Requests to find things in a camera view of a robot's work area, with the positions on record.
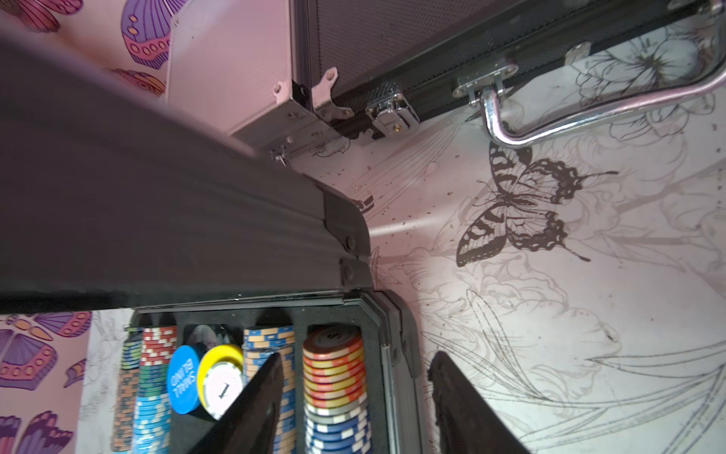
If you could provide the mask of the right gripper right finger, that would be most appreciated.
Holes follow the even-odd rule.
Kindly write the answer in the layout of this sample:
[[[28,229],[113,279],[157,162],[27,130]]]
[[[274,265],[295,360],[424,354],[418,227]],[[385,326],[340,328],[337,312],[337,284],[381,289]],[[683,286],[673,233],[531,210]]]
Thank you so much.
[[[443,453],[529,454],[446,353],[428,370]]]

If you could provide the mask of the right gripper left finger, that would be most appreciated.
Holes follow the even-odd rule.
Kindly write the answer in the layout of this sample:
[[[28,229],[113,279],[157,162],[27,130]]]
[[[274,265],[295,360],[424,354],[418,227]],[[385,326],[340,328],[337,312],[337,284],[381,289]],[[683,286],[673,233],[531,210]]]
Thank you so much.
[[[202,453],[272,453],[284,384],[281,356],[273,354],[226,414],[188,450]]]

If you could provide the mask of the large black poker case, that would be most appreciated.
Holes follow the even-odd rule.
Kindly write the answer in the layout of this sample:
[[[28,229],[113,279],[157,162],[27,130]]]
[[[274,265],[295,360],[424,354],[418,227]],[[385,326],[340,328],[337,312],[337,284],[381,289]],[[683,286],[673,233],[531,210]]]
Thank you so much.
[[[13,26],[1,31],[1,309],[156,322],[357,325],[372,449],[425,453],[404,301],[336,189],[208,132]]]

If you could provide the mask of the black medium poker case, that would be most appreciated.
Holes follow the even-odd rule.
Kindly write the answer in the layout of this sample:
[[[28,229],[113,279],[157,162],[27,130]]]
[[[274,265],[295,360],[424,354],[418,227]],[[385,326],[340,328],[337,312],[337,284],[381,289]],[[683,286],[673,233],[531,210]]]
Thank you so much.
[[[721,1],[295,1],[298,74],[334,79],[316,109],[338,134],[393,136],[465,103],[489,136],[527,147],[601,122],[697,98],[725,81],[725,55],[695,81],[604,100],[541,127],[503,123],[508,87],[698,14]]]

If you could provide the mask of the small silver poker case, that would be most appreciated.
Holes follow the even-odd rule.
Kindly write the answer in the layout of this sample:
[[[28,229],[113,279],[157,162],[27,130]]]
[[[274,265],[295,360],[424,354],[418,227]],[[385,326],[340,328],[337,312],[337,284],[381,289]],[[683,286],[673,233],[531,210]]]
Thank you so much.
[[[168,106],[284,160],[340,141],[297,78],[288,1],[189,1],[172,22]]]

